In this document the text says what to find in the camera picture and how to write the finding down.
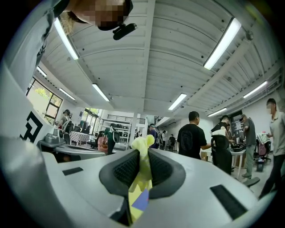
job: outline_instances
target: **pink bag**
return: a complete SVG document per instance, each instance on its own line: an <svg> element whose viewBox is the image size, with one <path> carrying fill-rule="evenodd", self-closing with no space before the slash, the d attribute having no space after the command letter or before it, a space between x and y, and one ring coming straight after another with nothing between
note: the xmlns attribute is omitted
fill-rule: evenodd
<svg viewBox="0 0 285 228"><path fill-rule="evenodd" d="M264 156L266 154L266 148L265 148L265 145L264 144L261 144L259 143L259 146L258 146L258 154L260 156Z"/></svg>

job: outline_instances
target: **blue paper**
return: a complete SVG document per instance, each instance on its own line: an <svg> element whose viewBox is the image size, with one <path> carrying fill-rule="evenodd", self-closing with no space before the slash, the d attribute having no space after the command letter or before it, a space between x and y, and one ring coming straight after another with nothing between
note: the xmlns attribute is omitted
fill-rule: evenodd
<svg viewBox="0 0 285 228"><path fill-rule="evenodd" d="M148 204L148 190L145 189L140 195L139 197L135 200L135 202L133 203L132 207L141 210L141 211L145 211L147 208L147 204Z"/></svg>

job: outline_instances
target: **camera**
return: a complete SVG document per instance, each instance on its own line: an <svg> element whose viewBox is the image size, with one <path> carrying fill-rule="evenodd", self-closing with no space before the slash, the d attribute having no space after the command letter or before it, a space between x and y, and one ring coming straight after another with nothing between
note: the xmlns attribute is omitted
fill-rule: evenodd
<svg viewBox="0 0 285 228"><path fill-rule="evenodd" d="M119 28L113 31L114 33L113 39L118 41L136 29L137 29L137 25L134 23L128 24L128 25L121 23Z"/></svg>

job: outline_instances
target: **gray shirt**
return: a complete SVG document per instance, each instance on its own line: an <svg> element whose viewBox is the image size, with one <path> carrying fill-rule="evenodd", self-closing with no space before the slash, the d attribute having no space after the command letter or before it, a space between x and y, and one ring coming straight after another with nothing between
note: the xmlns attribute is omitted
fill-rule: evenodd
<svg viewBox="0 0 285 228"><path fill-rule="evenodd" d="M255 145L256 135L255 135L255 126L251 118L246 119L244 126L248 126L247 131L245 132L246 137L246 146Z"/></svg>
<svg viewBox="0 0 285 228"><path fill-rule="evenodd" d="M276 112L271 119L270 131L273 134L273 155L285 155L285 113Z"/></svg>

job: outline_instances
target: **white ceiling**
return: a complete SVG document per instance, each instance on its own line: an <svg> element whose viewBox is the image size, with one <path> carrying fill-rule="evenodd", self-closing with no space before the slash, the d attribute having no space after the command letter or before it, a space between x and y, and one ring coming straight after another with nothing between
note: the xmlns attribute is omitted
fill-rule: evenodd
<svg viewBox="0 0 285 228"><path fill-rule="evenodd" d="M259 13L251 8L252 16L246 10L250 5L234 0L132 1L126 24L136 23L138 29L119 41L111 31L75 26L70 37L77 61L55 29L49 36L42 63L88 106L186 118L191 110L209 114L225 106L240 108L248 103L242 96L264 80L269 81L267 93L281 84L281 48ZM203 64L232 17L242 28L207 70ZM252 41L245 38L246 31L253 33ZM104 101L92 83L113 100ZM169 111L180 93L187 94L185 108Z"/></svg>

